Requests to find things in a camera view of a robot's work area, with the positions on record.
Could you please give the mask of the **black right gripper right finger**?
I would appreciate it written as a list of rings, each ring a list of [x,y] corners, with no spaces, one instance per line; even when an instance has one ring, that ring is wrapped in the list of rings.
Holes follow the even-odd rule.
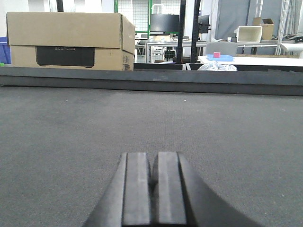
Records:
[[[259,227],[215,193],[177,152],[159,152],[153,165],[155,227]]]

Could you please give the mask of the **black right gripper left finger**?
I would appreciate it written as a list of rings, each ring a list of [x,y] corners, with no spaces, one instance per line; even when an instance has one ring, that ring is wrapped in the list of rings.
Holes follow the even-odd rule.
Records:
[[[84,227],[147,227],[152,223],[150,168],[144,152],[123,153]]]

